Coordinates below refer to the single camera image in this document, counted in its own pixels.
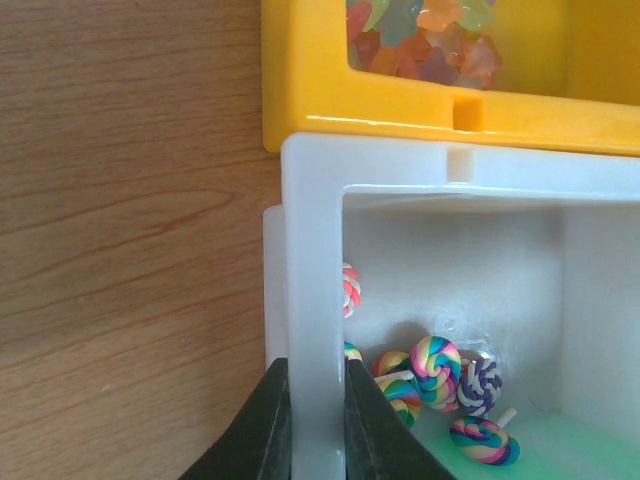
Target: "rainbow lollipop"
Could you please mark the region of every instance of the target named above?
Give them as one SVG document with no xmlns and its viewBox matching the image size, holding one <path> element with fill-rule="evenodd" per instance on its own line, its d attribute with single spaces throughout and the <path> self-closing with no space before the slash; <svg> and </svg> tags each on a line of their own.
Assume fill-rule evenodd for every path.
<svg viewBox="0 0 640 480">
<path fill-rule="evenodd" d="M 442 337 L 423 338 L 411 350 L 409 370 L 423 403 L 442 413 L 458 408 L 460 354 L 453 343 Z"/>
<path fill-rule="evenodd" d="M 362 361 L 362 354 L 360 350 L 356 348 L 353 343 L 344 342 L 344 356 L 349 360 L 360 360 Z"/>
<path fill-rule="evenodd" d="M 451 440 L 473 460 L 487 465 L 510 465 L 520 456 L 520 444 L 503 427 L 515 414 L 510 408 L 496 423 L 479 417 L 459 418 L 449 429 Z"/>
<path fill-rule="evenodd" d="M 418 391 L 409 382 L 397 378 L 376 378 L 376 382 L 407 428 L 411 428 L 420 415 L 422 401 Z"/>
<path fill-rule="evenodd" d="M 409 369 L 409 354 L 404 352 L 387 352 L 378 357 L 373 364 L 371 375 L 380 377 L 388 373 L 401 372 Z"/>
</svg>

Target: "lollipop stick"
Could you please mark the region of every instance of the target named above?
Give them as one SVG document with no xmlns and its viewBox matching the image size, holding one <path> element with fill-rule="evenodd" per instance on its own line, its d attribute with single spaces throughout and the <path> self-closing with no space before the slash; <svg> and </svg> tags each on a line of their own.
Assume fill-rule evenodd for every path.
<svg viewBox="0 0 640 480">
<path fill-rule="evenodd" d="M 515 417 L 517 413 L 518 412 L 515 408 L 510 408 L 509 410 L 507 410 L 502 414 L 502 416 L 496 422 L 496 425 L 498 425 L 500 428 L 504 428 L 507 425 L 507 423 L 513 420 L 513 417 Z"/>
<path fill-rule="evenodd" d="M 376 377 L 374 380 L 376 382 L 381 382 L 382 380 L 406 380 L 410 382 L 413 380 L 414 375 L 413 372 L 409 370 L 402 370 L 401 372 L 390 373 L 389 375 L 382 375 L 381 377 Z"/>
</svg>

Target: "yellow container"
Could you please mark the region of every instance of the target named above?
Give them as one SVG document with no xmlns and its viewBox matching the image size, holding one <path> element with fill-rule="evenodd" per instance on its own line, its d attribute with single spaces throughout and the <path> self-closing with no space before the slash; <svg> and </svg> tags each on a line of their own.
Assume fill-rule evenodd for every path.
<svg viewBox="0 0 640 480">
<path fill-rule="evenodd" d="M 498 0 L 493 91 L 359 72 L 345 0 L 262 0 L 264 144 L 294 132 L 640 155 L 640 1 Z"/>
</svg>

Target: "gummy candy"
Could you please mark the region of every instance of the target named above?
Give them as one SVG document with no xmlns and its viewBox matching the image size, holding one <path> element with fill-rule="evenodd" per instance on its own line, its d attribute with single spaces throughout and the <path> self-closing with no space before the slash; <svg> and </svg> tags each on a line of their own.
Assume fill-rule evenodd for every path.
<svg viewBox="0 0 640 480">
<path fill-rule="evenodd" d="M 425 36 L 432 47 L 438 47 L 444 52 L 449 65 L 462 65 L 462 46 L 467 39 L 467 31 L 464 28 L 453 23 L 444 32 L 426 32 Z"/>
<path fill-rule="evenodd" d="M 438 47 L 434 47 L 424 62 L 418 64 L 418 71 L 422 80 L 442 85 L 453 85 L 460 76 L 460 72 L 447 63 L 444 52 Z"/>
<path fill-rule="evenodd" d="M 371 12 L 371 17 L 369 17 L 369 21 L 364 26 L 365 32 L 368 32 L 369 30 L 371 30 L 380 21 L 380 18 L 382 18 L 382 15 L 384 15 L 384 12 L 386 12 L 387 8 L 389 8 L 389 1 L 390 0 L 369 0 L 369 3 L 371 3 L 373 11 Z"/>
<path fill-rule="evenodd" d="M 361 69 L 369 70 L 373 57 L 375 57 L 378 50 L 380 50 L 380 33 L 375 30 L 363 32 L 356 37 L 353 45 L 358 52 Z"/>
<path fill-rule="evenodd" d="M 464 16 L 458 23 L 467 30 L 477 32 L 485 25 L 490 24 L 496 17 L 496 13 L 486 0 L 459 0 L 464 7 Z"/>
<path fill-rule="evenodd" d="M 460 75 L 454 85 L 456 87 L 474 88 L 476 90 L 482 90 L 484 88 L 480 77 L 467 77 L 465 75 Z"/>
<path fill-rule="evenodd" d="M 421 62 L 424 57 L 427 56 L 431 50 L 431 45 L 425 38 L 425 30 L 418 28 L 418 31 L 413 37 L 405 38 L 400 45 L 398 45 L 398 51 L 402 54 L 408 54 L 416 62 Z"/>
<path fill-rule="evenodd" d="M 464 62 L 460 73 L 469 77 L 480 77 L 482 86 L 491 85 L 493 76 L 502 67 L 502 58 L 491 38 L 482 36 L 477 40 L 466 41 L 462 51 Z"/>
<path fill-rule="evenodd" d="M 362 0 L 347 0 L 347 8 L 355 5 L 360 1 Z M 373 27 L 376 26 L 376 23 L 378 23 L 378 20 L 380 20 L 380 17 L 384 15 L 384 12 L 389 7 L 389 2 L 391 0 L 367 0 L 367 1 L 371 4 L 371 16 L 369 17 L 369 21 L 366 23 L 366 25 L 362 29 L 363 32 L 368 32 L 369 30 L 371 30 Z"/>
<path fill-rule="evenodd" d="M 347 42 L 353 42 L 371 17 L 371 4 L 366 1 L 356 2 L 347 7 Z"/>
<path fill-rule="evenodd" d="M 418 15 L 418 26 L 433 32 L 442 32 L 464 16 L 464 8 L 457 0 L 424 0 Z"/>
<path fill-rule="evenodd" d="M 420 72 L 418 71 L 418 64 L 411 55 L 407 53 L 399 53 L 400 58 L 398 60 L 398 76 L 404 78 L 413 78 L 420 80 Z"/>
<path fill-rule="evenodd" d="M 393 0 L 376 24 L 382 45 L 397 47 L 403 39 L 414 35 L 421 9 L 422 0 Z"/>
<path fill-rule="evenodd" d="M 380 47 L 371 61 L 369 71 L 383 75 L 395 75 L 398 71 L 398 51 L 389 45 Z"/>
<path fill-rule="evenodd" d="M 360 57 L 358 56 L 358 49 L 356 46 L 351 43 L 347 47 L 347 60 L 349 61 L 349 66 L 354 70 L 362 70 L 362 64 L 360 63 Z"/>
</svg>

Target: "pink and white lollipop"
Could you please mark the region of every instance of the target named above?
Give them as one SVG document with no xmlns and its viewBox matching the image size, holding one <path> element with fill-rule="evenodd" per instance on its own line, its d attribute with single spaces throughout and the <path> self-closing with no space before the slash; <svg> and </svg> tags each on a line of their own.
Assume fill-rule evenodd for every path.
<svg viewBox="0 0 640 480">
<path fill-rule="evenodd" d="M 360 304 L 360 277 L 353 267 L 342 263 L 342 285 L 344 294 L 342 296 L 342 314 L 344 318 L 353 315 L 353 310 Z"/>
</svg>

